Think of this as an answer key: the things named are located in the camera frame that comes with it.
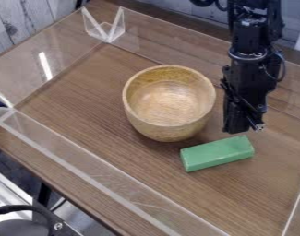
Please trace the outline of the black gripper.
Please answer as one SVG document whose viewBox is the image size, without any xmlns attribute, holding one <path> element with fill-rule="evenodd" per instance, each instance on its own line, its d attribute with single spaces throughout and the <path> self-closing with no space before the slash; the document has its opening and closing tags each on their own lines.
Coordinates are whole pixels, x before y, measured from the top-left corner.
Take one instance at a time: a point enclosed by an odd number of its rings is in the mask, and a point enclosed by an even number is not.
<svg viewBox="0 0 300 236">
<path fill-rule="evenodd" d="M 229 134 L 263 129 L 266 95 L 286 73 L 283 56 L 274 47 L 255 53 L 229 49 L 230 65 L 222 69 L 221 87 L 225 90 L 223 128 Z"/>
</svg>

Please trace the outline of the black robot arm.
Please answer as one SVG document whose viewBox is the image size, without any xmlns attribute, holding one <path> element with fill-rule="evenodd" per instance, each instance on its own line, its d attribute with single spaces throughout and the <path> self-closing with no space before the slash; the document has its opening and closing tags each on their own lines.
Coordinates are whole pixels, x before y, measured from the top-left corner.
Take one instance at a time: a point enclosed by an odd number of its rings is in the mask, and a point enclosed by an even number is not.
<svg viewBox="0 0 300 236">
<path fill-rule="evenodd" d="M 223 128 L 229 134 L 263 128 L 266 96 L 286 74 L 282 52 L 274 48 L 283 21 L 279 0 L 190 0 L 227 13 L 230 64 L 222 67 Z"/>
</svg>

